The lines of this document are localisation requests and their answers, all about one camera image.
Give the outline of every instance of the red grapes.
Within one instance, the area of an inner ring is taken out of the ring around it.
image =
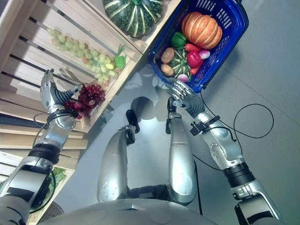
[[[105,92],[100,85],[85,86],[79,91],[78,101],[68,100],[65,103],[66,109],[74,109],[79,113],[78,119],[83,116],[90,117],[93,108],[105,101]]]

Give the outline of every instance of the red bell pepper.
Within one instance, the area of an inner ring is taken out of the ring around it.
[[[189,52],[187,54],[187,64],[191,68],[197,68],[198,66],[200,66],[202,64],[202,61],[203,61],[203,59],[201,59],[199,53],[196,51]]]
[[[193,45],[193,44],[186,44],[184,46],[184,48],[187,52],[193,52],[193,51],[200,52],[201,51],[201,48],[199,48],[198,46]]]

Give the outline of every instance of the blue plastic basket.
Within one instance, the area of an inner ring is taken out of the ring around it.
[[[188,83],[194,92],[199,93],[213,78],[244,34],[249,25],[249,20],[241,0],[182,0],[162,28],[149,53],[154,71],[165,83],[172,83],[175,79],[163,75],[160,69],[160,57],[165,49],[171,46],[173,34],[181,31],[181,22],[184,17],[194,11],[211,15],[223,31],[219,44],[210,51],[210,57],[204,61],[197,74],[192,76],[191,81]]]

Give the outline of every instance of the orange pumpkin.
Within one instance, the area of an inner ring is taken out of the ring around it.
[[[181,24],[181,30],[190,42],[204,49],[212,49],[222,37],[217,21],[199,12],[189,13]]]

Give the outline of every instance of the green striped squash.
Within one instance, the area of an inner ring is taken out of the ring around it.
[[[103,0],[105,13],[122,31],[134,38],[151,33],[161,17],[163,0]]]
[[[174,71],[174,78],[177,78],[180,74],[185,74],[188,76],[188,81],[191,79],[190,69],[191,67],[187,63],[187,52],[184,48],[178,49],[174,48],[174,57],[168,63]]]

